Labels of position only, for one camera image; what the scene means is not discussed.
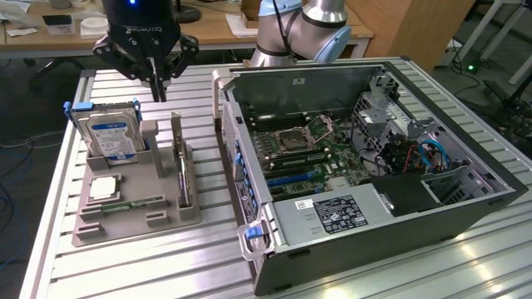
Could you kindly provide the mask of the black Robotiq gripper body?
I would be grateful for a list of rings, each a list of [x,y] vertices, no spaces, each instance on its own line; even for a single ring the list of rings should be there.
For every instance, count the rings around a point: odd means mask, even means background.
[[[103,1],[112,42],[136,60],[164,59],[180,38],[174,2],[166,0]]]

